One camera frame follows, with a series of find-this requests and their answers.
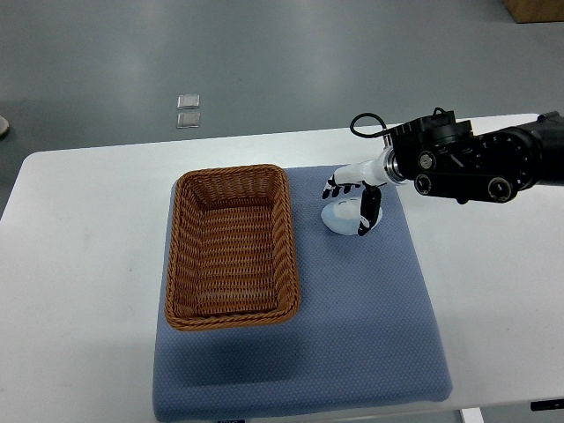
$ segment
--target white object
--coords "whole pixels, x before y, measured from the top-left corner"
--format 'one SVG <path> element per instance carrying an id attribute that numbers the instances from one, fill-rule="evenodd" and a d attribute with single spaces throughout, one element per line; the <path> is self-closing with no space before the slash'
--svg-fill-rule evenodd
<path id="1" fill-rule="evenodd" d="M 460 411 L 463 423 L 484 423 L 482 411 L 479 408 L 465 408 Z"/>
<path id="2" fill-rule="evenodd" d="M 321 210 L 323 223 L 333 232 L 341 235 L 356 235 L 360 223 L 361 197 L 344 197 L 333 201 Z M 378 214 L 376 225 L 382 219 L 382 208 Z"/>
<path id="3" fill-rule="evenodd" d="M 176 128 L 197 128 L 200 126 L 200 112 L 183 112 L 178 114 Z"/>
<path id="4" fill-rule="evenodd" d="M 487 117 L 472 125 L 479 134 L 535 119 Z M 381 151 L 379 140 L 342 129 L 28 157 L 0 220 L 2 420 L 154 422 L 165 233 L 180 175 L 256 163 L 357 163 Z M 454 385 L 449 399 L 255 423 L 564 397 L 564 188 L 537 186 L 507 204 L 466 205 L 420 196 L 411 184 L 397 191 L 442 335 Z"/>
<path id="5" fill-rule="evenodd" d="M 0 136 L 5 134 L 10 128 L 10 124 L 2 116 L 0 116 Z"/>
<path id="6" fill-rule="evenodd" d="M 178 103 L 176 108 L 199 108 L 200 107 L 200 94 L 182 94 L 178 96 Z"/>

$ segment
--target concrete floor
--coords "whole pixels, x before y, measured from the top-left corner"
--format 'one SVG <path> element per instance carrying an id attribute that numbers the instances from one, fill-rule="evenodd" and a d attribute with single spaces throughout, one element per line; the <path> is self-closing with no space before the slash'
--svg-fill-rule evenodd
<path id="1" fill-rule="evenodd" d="M 365 111 L 564 112 L 563 69 L 564 24 L 517 25 L 501 0 L 2 2 L 0 212 L 32 152 L 340 128 Z M 201 95 L 200 128 L 175 127 L 181 93 Z"/>

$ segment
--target wicker basket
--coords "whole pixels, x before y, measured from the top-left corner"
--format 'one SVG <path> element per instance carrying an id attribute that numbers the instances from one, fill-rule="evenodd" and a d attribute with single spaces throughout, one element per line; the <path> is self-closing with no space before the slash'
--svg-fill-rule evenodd
<path id="1" fill-rule="evenodd" d="M 281 323 L 300 307 L 286 173 L 205 169 L 176 185 L 165 316 L 177 330 Z"/>

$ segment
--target blue mat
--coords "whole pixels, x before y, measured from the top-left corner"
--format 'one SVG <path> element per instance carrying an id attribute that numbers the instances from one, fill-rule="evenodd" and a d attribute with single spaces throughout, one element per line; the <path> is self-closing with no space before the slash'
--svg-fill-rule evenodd
<path id="1" fill-rule="evenodd" d="M 179 332 L 163 315 L 163 277 L 158 420 L 275 417 L 449 396 L 441 338 L 395 188 L 383 187 L 383 217 L 372 232 L 337 235 L 320 219 L 334 169 L 286 170 L 301 278 L 292 320 Z"/>

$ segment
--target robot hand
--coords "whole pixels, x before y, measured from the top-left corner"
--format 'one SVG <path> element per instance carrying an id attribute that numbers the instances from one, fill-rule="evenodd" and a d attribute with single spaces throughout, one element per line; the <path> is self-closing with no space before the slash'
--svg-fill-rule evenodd
<path id="1" fill-rule="evenodd" d="M 364 186 L 360 201 L 360 223 L 357 231 L 360 236 L 367 234 L 378 222 L 380 202 L 382 201 L 382 192 L 379 187 L 386 183 L 395 185 L 403 183 L 403 180 L 394 177 L 388 171 L 386 164 L 393 160 L 392 153 L 393 151 L 386 147 L 376 160 L 340 167 L 325 184 L 323 198 L 328 198 L 329 194 L 332 194 L 333 197 L 338 196 L 341 188 L 347 194 L 352 186 L 356 188 Z"/>
<path id="2" fill-rule="evenodd" d="M 372 117 L 382 131 L 363 134 L 354 128 Z M 323 198 L 340 188 L 364 185 L 359 235 L 375 226 L 382 195 L 378 187 L 414 182 L 422 196 L 506 203 L 535 184 L 564 186 L 564 117 L 557 112 L 525 123 L 474 136 L 470 121 L 457 122 L 453 111 L 436 108 L 432 115 L 386 129 L 382 118 L 365 113 L 351 122 L 354 135 L 384 137 L 376 160 L 341 167 L 325 184 Z"/>

